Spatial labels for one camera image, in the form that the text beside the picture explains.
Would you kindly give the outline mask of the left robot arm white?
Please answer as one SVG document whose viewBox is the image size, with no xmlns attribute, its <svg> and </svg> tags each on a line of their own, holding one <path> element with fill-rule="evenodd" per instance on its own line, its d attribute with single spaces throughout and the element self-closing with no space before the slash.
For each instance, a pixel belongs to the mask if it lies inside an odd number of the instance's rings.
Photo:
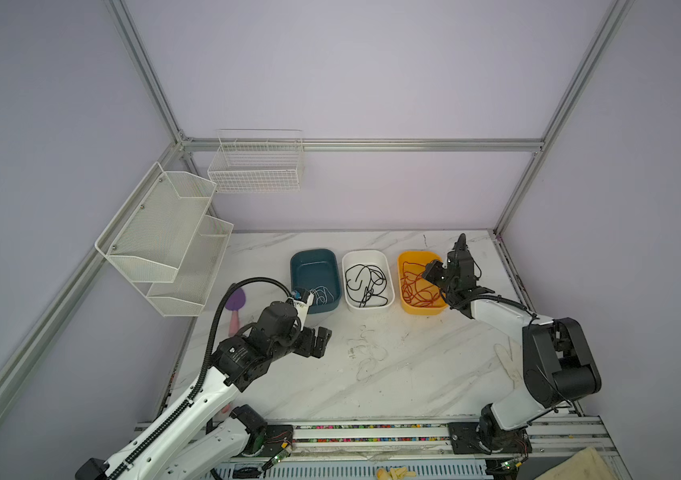
<svg viewBox="0 0 681 480">
<path fill-rule="evenodd" d="M 256 447 L 266 432 L 266 420 L 250 406 L 234 408 L 218 428 L 196 440 L 224 406 L 266 375 L 272 363 L 286 355 L 320 358 L 332 332 L 306 326 L 314 303 L 310 290 L 288 289 L 264 277 L 284 299 L 262 311 L 258 321 L 236 334 L 216 340 L 210 329 L 202 365 L 192 386 L 156 418 L 142 434 L 106 460 L 90 458 L 78 468 L 78 479 L 198 479 L 230 458 Z"/>
</svg>

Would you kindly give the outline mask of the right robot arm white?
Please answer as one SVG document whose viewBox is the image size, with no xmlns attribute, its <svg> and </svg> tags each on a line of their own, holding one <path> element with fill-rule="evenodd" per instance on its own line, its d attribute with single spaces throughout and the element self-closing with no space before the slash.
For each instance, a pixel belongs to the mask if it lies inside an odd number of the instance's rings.
<svg viewBox="0 0 681 480">
<path fill-rule="evenodd" d="M 522 384 L 482 408 L 473 434 L 479 451 L 504 450 L 533 420 L 602 388 L 580 323 L 570 317 L 542 316 L 481 286 L 465 234 L 447 252 L 446 262 L 426 265 L 422 278 L 438 288 L 450 309 L 491 326 L 521 347 Z"/>
</svg>

